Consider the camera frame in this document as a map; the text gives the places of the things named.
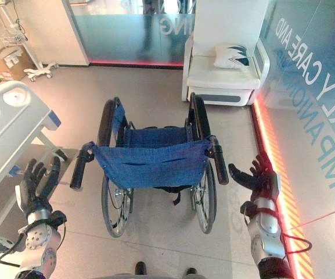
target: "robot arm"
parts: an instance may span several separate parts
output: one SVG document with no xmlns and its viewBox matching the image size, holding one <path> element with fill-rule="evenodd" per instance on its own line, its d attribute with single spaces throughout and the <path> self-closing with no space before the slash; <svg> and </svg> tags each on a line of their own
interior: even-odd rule
<svg viewBox="0 0 335 279">
<path fill-rule="evenodd" d="M 52 194 L 60 173 L 60 160 L 54 157 L 52 170 L 47 182 L 40 185 L 41 178 L 46 173 L 43 163 L 36 165 L 32 159 L 23 176 L 20 185 L 16 187 L 19 207 L 25 214 L 28 225 L 19 230 L 19 240 L 1 257 L 0 263 L 19 267 L 15 279 L 49 279 L 56 265 L 56 251 L 60 246 L 61 236 L 58 226 L 66 222 L 66 216 L 60 212 L 52 212 L 48 198 Z M 21 259 L 20 265 L 4 262 L 2 258 L 11 252 L 24 239 L 25 249 L 16 252 Z"/>
<path fill-rule="evenodd" d="M 230 164 L 229 173 L 240 185 L 252 190 L 250 201 L 240 211 L 245 216 L 251 237 L 251 255 L 261 279 L 294 278 L 286 260 L 281 240 L 276 200 L 280 191 L 280 178 L 273 171 L 266 153 L 257 156 L 251 168 L 252 176 Z"/>
</svg>

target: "red led strip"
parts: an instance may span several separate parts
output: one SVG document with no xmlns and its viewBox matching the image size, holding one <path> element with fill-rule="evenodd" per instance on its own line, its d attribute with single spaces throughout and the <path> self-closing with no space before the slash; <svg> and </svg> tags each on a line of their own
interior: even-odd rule
<svg viewBox="0 0 335 279">
<path fill-rule="evenodd" d="M 293 191 L 284 167 L 282 156 L 278 147 L 277 139 L 274 133 L 273 125 L 268 111 L 264 105 L 262 96 L 254 102 L 256 119 L 260 128 L 261 138 L 264 143 L 265 151 L 272 162 L 273 169 L 281 175 L 281 192 L 278 197 L 277 206 L 282 217 L 282 231 L 296 237 L 305 238 L 301 222 L 297 211 Z M 297 251 L 305 249 L 307 246 L 303 242 L 286 238 L 286 250 Z M 289 263 L 295 279 L 314 279 L 314 272 L 311 264 L 311 258 L 308 253 L 290 254 Z"/>
</svg>

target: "wheelchair wheel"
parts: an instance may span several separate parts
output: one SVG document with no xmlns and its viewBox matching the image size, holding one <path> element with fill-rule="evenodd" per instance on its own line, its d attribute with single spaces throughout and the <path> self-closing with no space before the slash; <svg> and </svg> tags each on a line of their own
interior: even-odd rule
<svg viewBox="0 0 335 279">
<path fill-rule="evenodd" d="M 120 237 L 126 229 L 132 211 L 133 190 L 118 189 L 104 175 L 102 184 L 102 210 L 105 225 L 112 237 Z"/>
<path fill-rule="evenodd" d="M 193 186 L 193 202 L 204 234 L 209 234 L 216 217 L 216 187 L 211 163 L 198 185 Z"/>
</svg>

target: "white pillow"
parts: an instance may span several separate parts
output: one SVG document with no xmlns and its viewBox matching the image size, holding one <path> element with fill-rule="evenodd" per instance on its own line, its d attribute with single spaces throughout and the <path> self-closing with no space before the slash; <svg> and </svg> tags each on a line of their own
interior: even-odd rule
<svg viewBox="0 0 335 279">
<path fill-rule="evenodd" d="M 248 67 L 246 48 L 242 45 L 219 44 L 215 46 L 216 59 L 214 66 L 225 69 Z"/>
</svg>

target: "wheelchair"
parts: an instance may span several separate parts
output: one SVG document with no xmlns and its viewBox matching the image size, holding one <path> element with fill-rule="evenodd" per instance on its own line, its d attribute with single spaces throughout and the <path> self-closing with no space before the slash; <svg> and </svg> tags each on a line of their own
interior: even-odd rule
<svg viewBox="0 0 335 279">
<path fill-rule="evenodd" d="M 211 135 L 204 103 L 192 94 L 184 127 L 166 126 L 136 129 L 127 121 L 121 101 L 116 97 L 104 106 L 97 144 L 82 146 L 70 187 L 80 189 L 85 164 L 94 160 L 104 170 L 102 210 L 112 237 L 125 231 L 132 213 L 134 190 L 153 187 L 178 193 L 190 189 L 192 209 L 200 228 L 209 234 L 215 220 L 217 198 L 214 159 L 220 184 L 228 183 L 222 149 Z"/>
</svg>

